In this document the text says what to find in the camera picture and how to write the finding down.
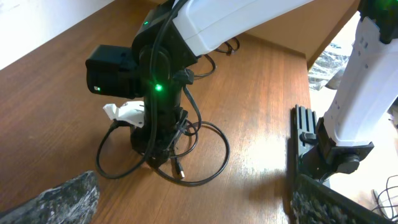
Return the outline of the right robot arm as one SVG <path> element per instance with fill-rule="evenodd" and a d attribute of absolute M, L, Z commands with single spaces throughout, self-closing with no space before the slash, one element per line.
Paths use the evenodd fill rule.
<path fill-rule="evenodd" d="M 94 94 L 127 99 L 111 119 L 133 127 L 131 144 L 152 167 L 169 160 L 187 131 L 181 94 L 190 66 L 223 42 L 306 4 L 306 0 L 166 1 L 150 10 L 129 47 L 99 45 L 85 62 Z"/>

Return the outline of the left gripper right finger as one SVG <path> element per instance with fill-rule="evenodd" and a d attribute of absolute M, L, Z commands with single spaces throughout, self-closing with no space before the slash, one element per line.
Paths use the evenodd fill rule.
<path fill-rule="evenodd" d="M 295 179 L 290 206 L 295 223 L 392 223 L 303 174 Z"/>

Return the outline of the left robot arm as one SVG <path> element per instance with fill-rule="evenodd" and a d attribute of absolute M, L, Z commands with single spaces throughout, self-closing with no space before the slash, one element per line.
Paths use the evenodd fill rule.
<path fill-rule="evenodd" d="M 385 223 L 323 185 L 354 172 L 397 98 L 397 3 L 361 1 L 319 119 L 304 61 L 245 37 L 303 1 L 116 1 L 1 72 L 3 223 Z"/>

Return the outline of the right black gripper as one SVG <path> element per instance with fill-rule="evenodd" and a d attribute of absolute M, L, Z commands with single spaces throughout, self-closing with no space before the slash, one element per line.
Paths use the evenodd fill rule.
<path fill-rule="evenodd" d="M 153 150 L 146 162 L 152 168 L 159 168 L 171 157 L 171 148 L 182 135 L 181 129 L 187 125 L 188 111 L 182 107 L 165 112 L 158 110 L 157 133 Z M 132 150 L 144 155 L 150 139 L 151 124 L 143 128 L 130 126 Z"/>

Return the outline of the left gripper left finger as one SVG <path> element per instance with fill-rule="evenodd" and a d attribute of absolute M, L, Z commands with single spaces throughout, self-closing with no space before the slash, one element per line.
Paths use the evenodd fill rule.
<path fill-rule="evenodd" d="M 100 199 L 98 178 L 88 170 L 1 213 L 1 223 L 90 223 Z"/>

